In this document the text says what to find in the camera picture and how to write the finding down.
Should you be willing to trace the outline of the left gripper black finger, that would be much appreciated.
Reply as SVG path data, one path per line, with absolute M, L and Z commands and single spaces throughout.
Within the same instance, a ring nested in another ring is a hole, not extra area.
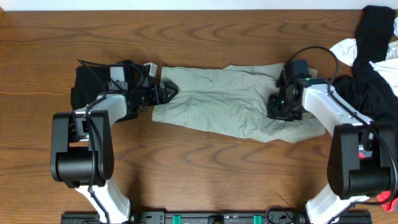
M 173 86 L 169 82 L 160 82 L 159 85 L 160 85 L 160 89 L 164 90 L 164 91 L 178 91 L 178 88 Z
M 164 91 L 164 103 L 169 103 L 177 94 L 178 94 L 178 91 L 165 90 Z

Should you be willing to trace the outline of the khaki green shorts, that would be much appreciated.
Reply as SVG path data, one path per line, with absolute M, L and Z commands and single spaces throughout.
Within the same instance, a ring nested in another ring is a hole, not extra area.
M 279 92 L 275 81 L 282 68 L 282 63 L 224 69 L 162 67 L 161 80 L 175 85 L 178 93 L 155 106 L 152 119 L 260 142 L 295 143 L 323 135 L 324 126 L 310 113 L 299 121 L 267 117 L 268 97 Z

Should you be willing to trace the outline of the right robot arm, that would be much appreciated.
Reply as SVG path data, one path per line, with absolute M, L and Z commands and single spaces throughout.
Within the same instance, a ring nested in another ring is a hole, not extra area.
M 305 204 L 295 223 L 359 223 L 348 215 L 357 204 L 384 191 L 397 193 L 395 134 L 388 124 L 359 113 L 340 97 L 331 82 L 313 78 L 304 61 L 286 63 L 275 83 L 279 94 L 267 102 L 270 119 L 296 121 L 311 113 L 332 136 L 326 186 Z

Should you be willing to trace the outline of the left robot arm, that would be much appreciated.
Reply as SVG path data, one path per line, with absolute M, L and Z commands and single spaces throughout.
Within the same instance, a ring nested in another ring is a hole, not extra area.
M 131 201 L 113 179 L 111 127 L 142 106 L 168 103 L 178 88 L 167 82 L 128 86 L 110 82 L 95 100 L 52 120 L 50 170 L 57 182 L 84 195 L 94 213 L 64 213 L 61 223 L 139 223 Z

